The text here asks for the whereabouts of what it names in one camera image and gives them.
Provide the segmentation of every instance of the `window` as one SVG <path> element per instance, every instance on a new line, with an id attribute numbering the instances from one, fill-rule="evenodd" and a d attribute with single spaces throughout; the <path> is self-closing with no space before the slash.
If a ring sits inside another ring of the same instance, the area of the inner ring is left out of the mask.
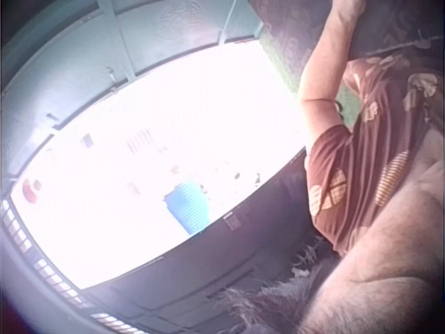
<path id="1" fill-rule="evenodd" d="M 85 289 L 226 215 L 301 150 L 298 125 L 258 42 L 215 47 L 85 110 L 36 155 L 11 198 L 52 263 Z"/>

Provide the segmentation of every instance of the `man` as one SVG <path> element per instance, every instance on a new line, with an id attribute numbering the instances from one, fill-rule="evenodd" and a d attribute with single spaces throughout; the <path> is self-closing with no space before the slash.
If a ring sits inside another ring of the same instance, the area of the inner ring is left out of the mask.
<path id="1" fill-rule="evenodd" d="M 443 59 L 347 63 L 364 9 L 365 0 L 333 0 L 298 93 L 310 212 L 343 259 L 326 280 L 317 271 L 254 296 L 230 292 L 248 324 L 281 334 L 406 333 L 442 298 Z M 342 79 L 362 101 L 351 132 L 335 103 Z"/>

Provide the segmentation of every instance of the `blue barrel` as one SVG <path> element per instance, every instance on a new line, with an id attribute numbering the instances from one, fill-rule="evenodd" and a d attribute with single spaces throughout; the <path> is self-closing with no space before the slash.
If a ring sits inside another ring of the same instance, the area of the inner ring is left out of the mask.
<path id="1" fill-rule="evenodd" d="M 165 203 L 189 235 L 201 232 L 211 223 L 209 200 L 196 182 L 177 186 L 165 196 Z"/>

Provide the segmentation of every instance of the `air vent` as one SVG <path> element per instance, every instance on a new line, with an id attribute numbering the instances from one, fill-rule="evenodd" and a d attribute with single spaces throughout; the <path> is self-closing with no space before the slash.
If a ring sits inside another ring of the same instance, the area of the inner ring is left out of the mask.
<path id="1" fill-rule="evenodd" d="M 6 226 L 9 226 L 14 221 L 14 219 L 15 217 L 13 212 L 11 210 L 8 210 L 5 216 L 3 217 L 3 222 L 5 223 Z"/>
<path id="2" fill-rule="evenodd" d="M 91 315 L 91 317 L 96 319 L 96 321 L 100 322 L 101 324 L 117 331 L 118 333 L 148 334 L 136 327 L 118 320 L 115 317 L 110 316 L 108 313 L 95 313 Z"/>
<path id="3" fill-rule="evenodd" d="M 1 201 L 0 205 L 0 216 L 3 217 L 3 215 L 9 210 L 9 203 L 7 200 Z"/>

